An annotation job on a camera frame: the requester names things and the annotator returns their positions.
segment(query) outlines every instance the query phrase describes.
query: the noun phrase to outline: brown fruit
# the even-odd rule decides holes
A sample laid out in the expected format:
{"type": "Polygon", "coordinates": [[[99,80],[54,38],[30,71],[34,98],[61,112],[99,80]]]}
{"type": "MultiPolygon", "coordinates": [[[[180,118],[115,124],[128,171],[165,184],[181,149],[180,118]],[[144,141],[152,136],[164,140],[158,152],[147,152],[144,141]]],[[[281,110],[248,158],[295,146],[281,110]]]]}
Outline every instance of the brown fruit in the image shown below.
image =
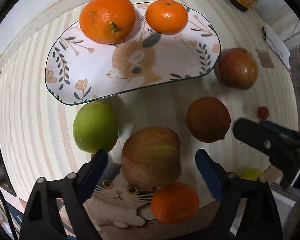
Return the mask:
{"type": "Polygon", "coordinates": [[[230,115],[217,98],[200,98],[192,103],[186,115],[191,134],[199,141],[212,143],[225,138],[230,128],[230,115]]]}
{"type": "Polygon", "coordinates": [[[124,170],[143,186],[161,187],[181,173],[180,140],[166,127],[149,127],[130,136],[122,149],[124,170]]]}
{"type": "Polygon", "coordinates": [[[214,73],[227,87],[247,90],[258,77],[258,67],[250,52],[243,48],[230,49],[220,54],[214,73]]]}

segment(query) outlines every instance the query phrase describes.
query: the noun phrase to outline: cat eye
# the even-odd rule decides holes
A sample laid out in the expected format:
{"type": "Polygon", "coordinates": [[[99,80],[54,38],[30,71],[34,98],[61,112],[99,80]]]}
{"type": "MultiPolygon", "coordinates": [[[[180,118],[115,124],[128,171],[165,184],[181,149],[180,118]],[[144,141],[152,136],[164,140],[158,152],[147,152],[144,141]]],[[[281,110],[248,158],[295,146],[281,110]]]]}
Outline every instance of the cat eye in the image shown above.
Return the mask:
{"type": "Polygon", "coordinates": [[[104,179],[103,181],[102,181],[102,185],[103,185],[103,187],[104,188],[112,188],[112,182],[111,181],[109,181],[109,180],[107,180],[107,179],[104,179]]]}
{"type": "Polygon", "coordinates": [[[138,194],[138,188],[135,186],[129,186],[127,190],[129,194],[133,194],[133,195],[138,194]]]}

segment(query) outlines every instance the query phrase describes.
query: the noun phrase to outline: green apple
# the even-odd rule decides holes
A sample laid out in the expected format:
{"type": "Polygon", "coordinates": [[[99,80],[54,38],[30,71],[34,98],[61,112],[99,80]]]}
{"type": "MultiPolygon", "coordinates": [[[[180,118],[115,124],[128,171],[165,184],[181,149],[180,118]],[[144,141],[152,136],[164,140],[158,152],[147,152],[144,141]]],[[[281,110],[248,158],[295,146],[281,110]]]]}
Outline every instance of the green apple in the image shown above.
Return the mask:
{"type": "Polygon", "coordinates": [[[109,152],[118,139],[118,124],[113,109],[101,102],[90,102],[80,109],[73,123],[74,141],[80,150],[109,152]]]}

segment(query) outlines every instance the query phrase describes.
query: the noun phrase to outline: apple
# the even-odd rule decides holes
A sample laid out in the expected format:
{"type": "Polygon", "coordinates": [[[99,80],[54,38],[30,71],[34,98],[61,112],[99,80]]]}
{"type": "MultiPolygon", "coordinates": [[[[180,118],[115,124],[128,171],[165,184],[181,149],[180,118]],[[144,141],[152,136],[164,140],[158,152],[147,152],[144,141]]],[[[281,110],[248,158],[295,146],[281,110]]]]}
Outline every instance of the apple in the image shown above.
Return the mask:
{"type": "Polygon", "coordinates": [[[181,174],[179,136],[167,127],[137,131],[124,143],[121,161],[127,174],[146,187],[162,187],[181,174]]]}
{"type": "Polygon", "coordinates": [[[74,119],[73,137],[84,152],[111,151],[118,140],[118,124],[111,106],[94,101],[82,107],[74,119]]]}
{"type": "Polygon", "coordinates": [[[258,78],[258,67],[249,51],[235,48],[220,54],[214,73],[221,84],[248,90],[258,78]]]}

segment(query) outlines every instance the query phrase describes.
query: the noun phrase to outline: paper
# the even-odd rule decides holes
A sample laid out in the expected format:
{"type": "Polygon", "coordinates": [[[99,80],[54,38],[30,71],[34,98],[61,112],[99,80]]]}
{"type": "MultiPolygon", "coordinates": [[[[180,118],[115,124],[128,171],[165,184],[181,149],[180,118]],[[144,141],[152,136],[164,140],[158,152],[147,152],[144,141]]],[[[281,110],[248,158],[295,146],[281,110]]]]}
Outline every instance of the paper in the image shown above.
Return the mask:
{"type": "Polygon", "coordinates": [[[256,49],[256,52],[257,52],[257,55],[259,57],[262,67],[274,68],[273,62],[271,60],[271,57],[270,57],[268,51],[256,49]]]}
{"type": "Polygon", "coordinates": [[[272,50],[279,56],[284,63],[285,67],[291,72],[290,68],[290,52],[279,36],[274,30],[267,24],[263,26],[266,43],[272,48],[272,50]]]}

